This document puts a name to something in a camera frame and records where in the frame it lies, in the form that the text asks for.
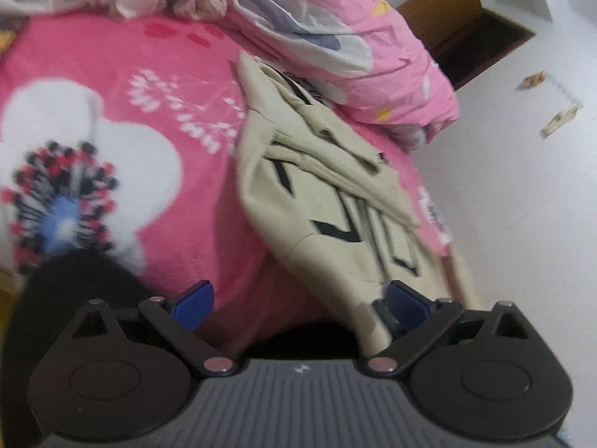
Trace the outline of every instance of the white logo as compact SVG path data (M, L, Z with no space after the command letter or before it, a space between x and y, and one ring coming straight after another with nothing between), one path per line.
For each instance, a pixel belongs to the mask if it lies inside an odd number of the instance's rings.
M301 374L301 375L303 375L303 374L308 374L310 370L311 370L311 368L310 368L308 365L305 365L305 364L300 364L300 365L297 365L297 366L294 368L294 371L295 371L297 374Z

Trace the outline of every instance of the pink comforter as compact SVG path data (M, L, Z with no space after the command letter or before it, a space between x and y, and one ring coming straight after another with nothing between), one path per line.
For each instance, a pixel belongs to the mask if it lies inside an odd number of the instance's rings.
M94 246L173 296L216 290L204 337L229 355L323 308L268 254L237 199L234 150L245 119L241 46L213 25L163 16L34 19L0 64L0 266ZM441 251L445 231L409 156L354 126L400 172Z

